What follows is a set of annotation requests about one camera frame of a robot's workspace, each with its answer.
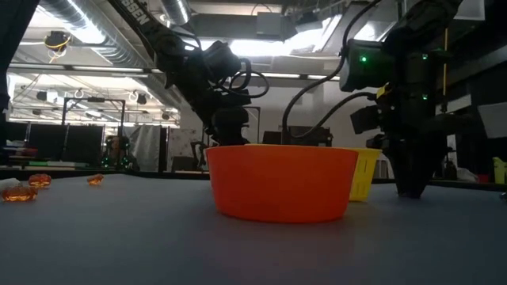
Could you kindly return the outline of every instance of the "ceiling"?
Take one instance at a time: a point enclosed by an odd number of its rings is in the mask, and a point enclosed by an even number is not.
[[[140,61],[141,67],[154,67],[139,37],[109,5],[107,0],[73,1],[77,3],[76,5],[84,3],[83,5],[89,6],[87,8],[100,12],[102,19],[105,19],[116,30],[115,40],[124,39],[125,41],[122,43],[125,43],[124,46],[129,46],[126,47],[127,49],[131,48],[129,52],[142,59]],[[475,17],[469,17],[467,21],[480,20],[480,11],[472,8],[480,7],[481,1],[465,0],[465,2],[471,4],[470,7],[467,6],[467,9],[463,9],[464,13],[473,14],[472,16]],[[163,15],[163,12],[160,0],[148,0],[146,3],[148,9],[158,19],[161,19],[160,16]],[[364,40],[381,40],[397,19],[395,3],[396,0],[384,0],[380,6],[358,21],[351,36]],[[413,3],[414,1],[407,1],[409,6]],[[260,1],[255,0],[199,0],[189,1],[189,4],[193,12],[190,26],[201,38],[204,47],[209,46],[214,40],[226,41],[234,53],[250,59],[253,68],[261,72],[327,75],[337,66],[337,53],[341,50],[341,38],[346,25],[368,3],[366,1],[341,0],[264,0],[261,4]],[[273,39],[259,40],[256,33],[257,13],[270,10],[274,13],[282,13],[291,22],[298,20],[303,13],[315,11],[318,20],[322,22],[322,28],[300,33],[284,42]],[[110,61],[96,52],[96,49],[83,47],[83,42],[75,37],[65,51],[65,55],[55,57],[54,52],[49,51],[41,44],[43,38],[50,31],[69,32],[61,20],[37,11],[23,37],[23,45],[18,48],[13,61],[19,63],[49,63],[52,61],[52,64],[61,65],[112,66]],[[43,108],[44,117],[61,118],[62,111],[57,108],[62,108],[62,106],[58,102],[43,102],[36,99],[36,94],[40,90],[54,90],[61,97],[73,97],[74,93],[81,90],[84,92],[84,97],[126,100],[128,112],[147,111],[149,115],[143,114],[141,120],[155,123],[162,122],[163,110],[174,111],[169,121],[163,121],[165,124],[178,124],[179,118],[174,108],[180,108],[185,104],[175,89],[165,91],[163,88],[155,88],[157,86],[153,87],[151,84],[147,84],[142,79],[127,78],[118,74],[97,77],[86,76],[86,74],[69,75],[63,72],[39,76],[37,73],[17,70],[12,79],[16,82],[16,91],[13,99],[15,111],[11,114],[11,118],[40,118],[40,116],[32,114],[30,108],[35,107]],[[159,85],[163,84],[163,78],[156,78],[155,81],[158,81]],[[300,85],[297,80],[277,79],[272,81],[274,87],[299,87]],[[138,105],[132,100],[135,97],[132,95],[133,93],[146,93],[147,104]],[[82,102],[82,105],[89,109],[101,110],[119,107],[118,104],[113,106],[110,103]],[[83,110],[76,106],[75,108],[76,110],[69,112],[67,117],[69,120],[89,119],[83,115]],[[120,118],[118,112],[105,112],[105,114],[107,120],[112,122],[116,122]],[[140,121],[139,114],[133,114],[131,113],[126,120]]]

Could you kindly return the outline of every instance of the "bowl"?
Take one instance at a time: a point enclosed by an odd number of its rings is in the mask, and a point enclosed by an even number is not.
[[[349,202],[358,153],[331,147],[245,145],[207,149],[221,213],[262,222],[326,222]]]

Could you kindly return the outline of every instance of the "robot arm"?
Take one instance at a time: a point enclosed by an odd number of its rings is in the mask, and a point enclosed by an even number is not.
[[[139,0],[108,0],[112,7],[128,23],[143,42],[148,55],[157,68],[166,73],[166,88],[175,85],[203,121],[205,132],[220,145],[242,145],[247,141],[241,136],[241,128],[248,122],[248,113],[241,106],[250,98],[265,95],[266,90],[249,96],[246,86],[251,73],[247,59],[239,59],[227,44],[216,41],[202,51],[195,36],[170,30],[158,22]],[[194,38],[199,47],[187,44],[181,36]],[[226,78],[234,81],[246,64],[246,79],[241,86],[223,87]]]

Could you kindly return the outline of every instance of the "pipe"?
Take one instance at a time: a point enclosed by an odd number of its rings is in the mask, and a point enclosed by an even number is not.
[[[108,48],[92,48],[115,67],[149,67],[154,64],[146,60],[128,42],[118,28],[90,0],[40,0],[40,11],[61,20],[65,28],[86,44],[104,44]],[[165,79],[160,75],[135,78],[151,89],[164,105],[178,106],[180,98],[164,87]]]
[[[190,5],[186,0],[161,0],[162,9],[172,25],[183,25],[192,15]]]

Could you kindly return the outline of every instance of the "gray table surface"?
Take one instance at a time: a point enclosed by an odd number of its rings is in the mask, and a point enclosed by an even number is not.
[[[506,284],[498,193],[374,185],[368,203],[314,225],[216,212],[209,181],[53,180],[0,203],[0,284]]]

